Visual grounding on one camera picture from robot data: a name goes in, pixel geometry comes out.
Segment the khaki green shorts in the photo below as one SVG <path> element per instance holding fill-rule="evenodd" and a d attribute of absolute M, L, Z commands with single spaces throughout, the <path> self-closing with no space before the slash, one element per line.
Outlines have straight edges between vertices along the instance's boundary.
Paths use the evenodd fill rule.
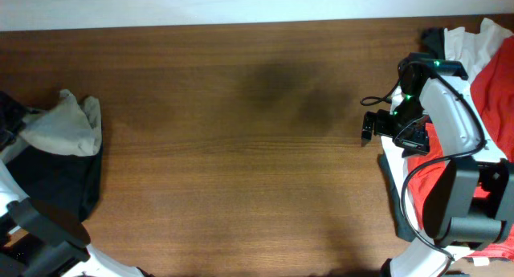
<path fill-rule="evenodd" d="M 22 128 L 14 143 L 1 151 L 6 164 L 23 150 L 35 148 L 61 156 L 90 157 L 102 145 L 100 102 L 88 96 L 79 102 L 67 89 L 59 92 L 56 106 L 49 110 L 30 108 L 22 117 Z"/>

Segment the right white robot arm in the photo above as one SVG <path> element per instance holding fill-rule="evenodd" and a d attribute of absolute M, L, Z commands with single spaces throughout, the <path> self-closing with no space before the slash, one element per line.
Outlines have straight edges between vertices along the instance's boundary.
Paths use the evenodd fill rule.
<path fill-rule="evenodd" d="M 398 80 L 402 102 L 392 111 L 367 112 L 361 139 L 383 136 L 409 154 L 428 153 L 426 122 L 443 155 L 415 167 L 402 183 L 400 210 L 408 215 L 407 187 L 422 169 L 443 164 L 422 209 L 422 229 L 382 276 L 443 276 L 469 251 L 507 240 L 513 227 L 513 164 L 487 138 L 464 76 L 407 72 Z"/>

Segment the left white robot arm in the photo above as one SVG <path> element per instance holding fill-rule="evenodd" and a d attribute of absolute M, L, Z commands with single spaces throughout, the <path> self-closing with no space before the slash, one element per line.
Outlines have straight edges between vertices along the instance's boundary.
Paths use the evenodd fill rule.
<path fill-rule="evenodd" d="M 83 223 L 100 200 L 100 102 L 67 89 L 49 110 L 1 94 L 1 274 L 134 276 L 92 245 Z"/>

